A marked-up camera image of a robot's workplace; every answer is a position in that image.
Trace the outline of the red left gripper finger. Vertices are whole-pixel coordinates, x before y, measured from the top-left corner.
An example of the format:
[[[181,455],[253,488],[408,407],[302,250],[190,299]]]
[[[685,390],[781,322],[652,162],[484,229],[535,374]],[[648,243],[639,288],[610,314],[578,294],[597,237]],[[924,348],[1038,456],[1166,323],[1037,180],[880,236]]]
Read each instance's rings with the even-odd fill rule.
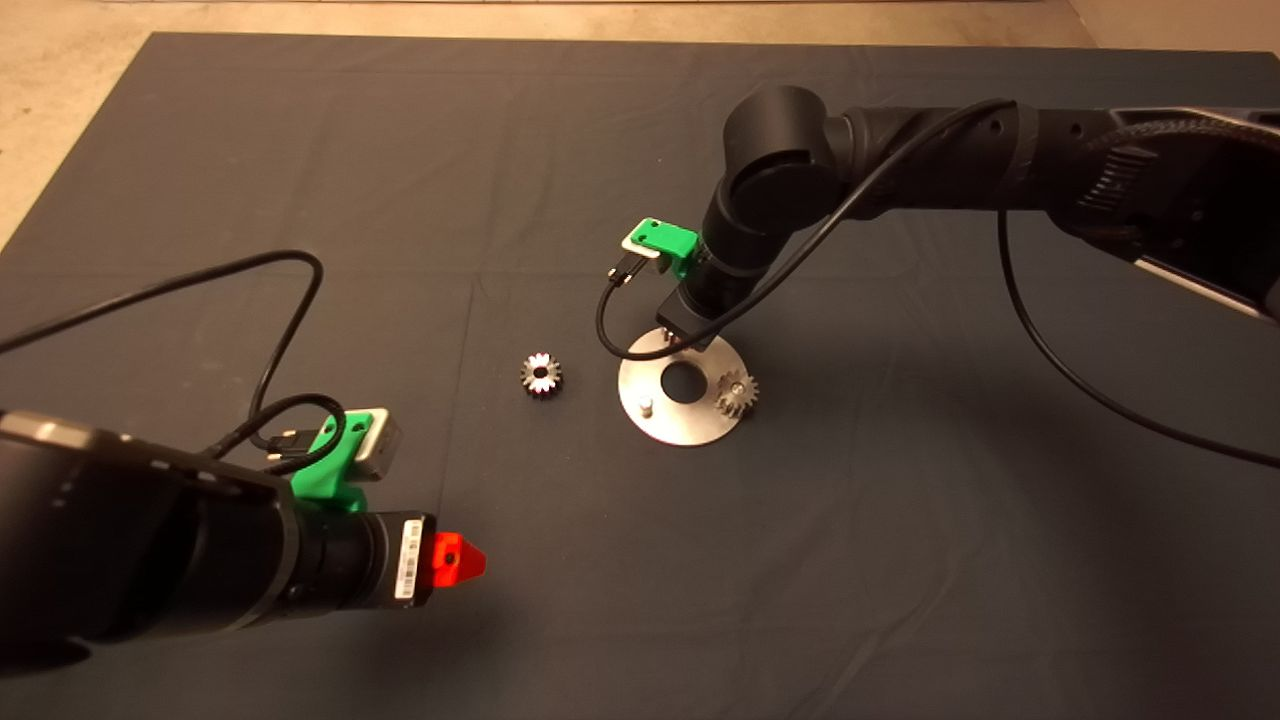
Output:
[[[486,555],[461,533],[436,532],[431,541],[431,587],[443,589],[480,578]]]

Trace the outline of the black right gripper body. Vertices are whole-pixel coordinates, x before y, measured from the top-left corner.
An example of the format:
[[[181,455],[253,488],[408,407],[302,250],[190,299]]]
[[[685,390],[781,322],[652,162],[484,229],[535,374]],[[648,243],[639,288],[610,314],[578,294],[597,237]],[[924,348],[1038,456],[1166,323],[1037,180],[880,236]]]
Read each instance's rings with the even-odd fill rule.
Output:
[[[686,288],[673,290],[655,310],[658,324],[671,336],[669,342],[689,342],[695,334],[703,333],[708,325],[713,324],[736,302],[714,301],[703,302],[694,299]]]

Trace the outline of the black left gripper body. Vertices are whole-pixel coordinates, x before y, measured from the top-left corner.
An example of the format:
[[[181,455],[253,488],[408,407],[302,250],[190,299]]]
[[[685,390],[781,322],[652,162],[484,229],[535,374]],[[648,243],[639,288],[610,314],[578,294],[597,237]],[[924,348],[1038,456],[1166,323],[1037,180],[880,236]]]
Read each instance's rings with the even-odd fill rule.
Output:
[[[429,512],[370,512],[366,609],[417,609],[430,597],[436,519]]]

